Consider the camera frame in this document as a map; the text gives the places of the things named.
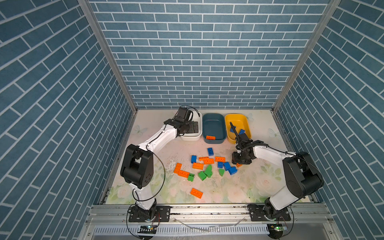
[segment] green toy brick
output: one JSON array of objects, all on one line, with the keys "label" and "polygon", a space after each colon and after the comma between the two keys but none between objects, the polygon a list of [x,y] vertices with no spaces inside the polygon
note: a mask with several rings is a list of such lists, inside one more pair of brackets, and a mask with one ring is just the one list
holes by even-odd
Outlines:
[{"label": "green toy brick", "polygon": [[222,169],[222,168],[220,168],[220,169],[218,170],[218,173],[220,174],[220,176],[223,176],[224,173],[225,173],[225,170]]},{"label": "green toy brick", "polygon": [[205,170],[204,173],[207,175],[207,177],[212,176],[212,165],[211,164],[208,164],[207,169]]},{"label": "green toy brick", "polygon": [[207,178],[207,175],[206,175],[203,171],[201,171],[201,172],[198,174],[198,176],[199,176],[199,178],[201,179],[201,181],[204,181],[204,179]]}]

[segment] yellow bin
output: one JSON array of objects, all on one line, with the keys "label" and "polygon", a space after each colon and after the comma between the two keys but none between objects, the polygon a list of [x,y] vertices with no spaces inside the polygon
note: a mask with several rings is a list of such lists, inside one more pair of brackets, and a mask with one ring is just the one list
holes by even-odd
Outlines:
[{"label": "yellow bin", "polygon": [[248,138],[252,138],[247,117],[243,114],[228,114],[225,116],[225,126],[227,128],[227,137],[230,143],[236,144],[236,136],[233,132],[230,132],[231,124],[229,124],[229,122],[232,122],[232,124],[236,127],[237,133],[240,133],[240,130],[244,129]]}]

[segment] orange toy brick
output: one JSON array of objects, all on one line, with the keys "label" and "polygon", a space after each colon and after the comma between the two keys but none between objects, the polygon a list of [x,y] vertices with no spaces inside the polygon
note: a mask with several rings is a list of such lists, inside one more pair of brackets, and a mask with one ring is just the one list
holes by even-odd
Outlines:
[{"label": "orange toy brick", "polygon": [[208,159],[204,160],[204,164],[214,164],[214,163],[215,163],[215,161],[213,158],[208,158]]},{"label": "orange toy brick", "polygon": [[198,198],[201,198],[201,197],[203,196],[203,193],[202,193],[202,192],[200,192],[199,190],[196,190],[196,189],[194,189],[194,188],[192,188],[192,190],[191,190],[191,194],[192,194],[193,196],[195,196],[195,197],[198,197]]},{"label": "orange toy brick", "polygon": [[215,157],[216,162],[225,162],[225,157]]},{"label": "orange toy brick", "polygon": [[188,178],[189,172],[186,172],[186,171],[183,171],[183,170],[179,170],[178,175],[181,176],[181,177]]},{"label": "orange toy brick", "polygon": [[199,170],[203,170],[203,167],[204,167],[204,164],[202,164],[202,163],[198,163],[198,162],[195,162],[195,163],[193,163],[193,165],[192,165],[192,168],[194,168],[194,169],[199,169]]},{"label": "orange toy brick", "polygon": [[181,169],[181,163],[177,163],[176,167],[175,167],[175,170],[173,172],[178,174],[180,169]]}]

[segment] vertical metal post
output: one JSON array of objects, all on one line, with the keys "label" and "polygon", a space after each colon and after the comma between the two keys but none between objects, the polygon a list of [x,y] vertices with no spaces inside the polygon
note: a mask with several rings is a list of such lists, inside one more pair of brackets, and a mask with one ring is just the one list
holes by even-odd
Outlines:
[{"label": "vertical metal post", "polygon": [[300,55],[297,60],[296,66],[293,67],[291,75],[289,76],[285,86],[281,90],[279,97],[272,107],[272,111],[276,112],[282,104],[285,96],[288,94],[289,89],[292,87],[297,76],[299,75],[301,69],[303,68],[305,62],[307,61],[309,55],[311,54],[313,48],[315,47],[317,41],[319,40],[321,34],[323,33],[325,27],[327,26],[329,20],[331,19],[333,13],[335,12],[337,6],[339,6],[341,0],[330,0],[327,7],[324,10],[323,15],[320,18],[319,23],[316,25],[311,37],[309,38],[303,53]]},{"label": "vertical metal post", "polygon": [[129,105],[132,108],[133,113],[135,114],[137,112],[137,108],[135,106],[135,103],[129,94],[129,91],[127,89],[127,85],[124,82],[124,78],[121,75],[120,69],[115,61],[115,58],[112,55],[111,49],[108,46],[107,40],[104,37],[104,34],[100,28],[100,25],[96,19],[96,15],[92,10],[91,4],[89,3],[89,0],[78,0],[80,7],[82,11],[84,12],[84,15],[86,19],[88,20],[89,25],[91,26],[91,29],[93,33],[95,34],[95,37],[101,47],[101,50],[103,51],[113,74],[115,75],[117,82],[119,83],[119,86],[121,87],[122,92],[124,93],[125,98],[127,99]]}]

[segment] floral tablecloth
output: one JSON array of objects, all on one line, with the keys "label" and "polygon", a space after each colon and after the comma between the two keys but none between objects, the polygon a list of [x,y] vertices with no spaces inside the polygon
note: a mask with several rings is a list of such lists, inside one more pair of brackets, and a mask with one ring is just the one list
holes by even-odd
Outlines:
[{"label": "floral tablecloth", "polygon": [[[269,110],[202,110],[201,113],[229,113],[244,114],[250,125],[253,140],[262,140],[270,146],[286,150],[277,126]],[[163,125],[163,121],[172,118],[176,110],[139,110],[129,144],[139,144],[156,133]],[[247,203],[264,202],[267,197],[275,194],[284,186],[282,168],[264,159],[255,159],[250,165],[243,165],[238,172],[230,175],[228,171],[221,177],[217,163],[212,165],[213,175],[201,181],[197,174],[200,170],[193,169],[190,163],[191,155],[207,156],[207,148],[212,147],[215,156],[225,157],[231,162],[235,145],[227,140],[222,144],[207,144],[201,137],[198,141],[183,141],[179,137],[169,142],[158,156],[166,168],[164,187],[156,196],[159,204],[193,204],[193,203]],[[193,182],[173,173],[176,163],[181,163],[181,170],[195,174]],[[106,204],[133,204],[132,188],[120,176],[121,162],[113,185],[110,189]],[[161,163],[154,157],[154,176],[149,184],[156,193],[164,178]],[[201,199],[190,194],[195,188],[203,192]]]}]

